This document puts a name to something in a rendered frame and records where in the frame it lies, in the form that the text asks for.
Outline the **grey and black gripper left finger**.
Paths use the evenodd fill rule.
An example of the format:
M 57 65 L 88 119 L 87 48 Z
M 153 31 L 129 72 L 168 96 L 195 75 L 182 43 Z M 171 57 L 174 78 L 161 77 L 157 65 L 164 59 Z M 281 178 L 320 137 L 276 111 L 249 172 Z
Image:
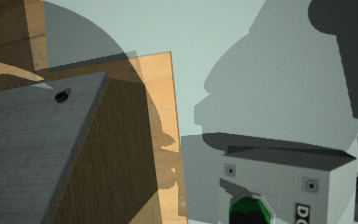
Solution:
M 230 211 L 229 224 L 251 224 L 246 214 L 241 211 Z

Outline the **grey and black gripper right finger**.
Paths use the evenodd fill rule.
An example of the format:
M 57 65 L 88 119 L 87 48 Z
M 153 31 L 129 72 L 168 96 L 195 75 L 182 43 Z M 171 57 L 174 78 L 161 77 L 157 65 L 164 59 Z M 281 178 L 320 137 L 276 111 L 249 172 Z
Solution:
M 248 211 L 246 216 L 251 224 L 269 224 L 260 211 Z

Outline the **grey bench mat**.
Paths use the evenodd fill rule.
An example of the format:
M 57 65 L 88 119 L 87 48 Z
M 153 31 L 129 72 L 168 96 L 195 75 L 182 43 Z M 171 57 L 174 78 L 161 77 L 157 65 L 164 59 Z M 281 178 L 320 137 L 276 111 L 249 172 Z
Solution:
M 172 53 L 189 224 L 228 146 L 357 158 L 358 0 L 44 0 L 48 72 Z

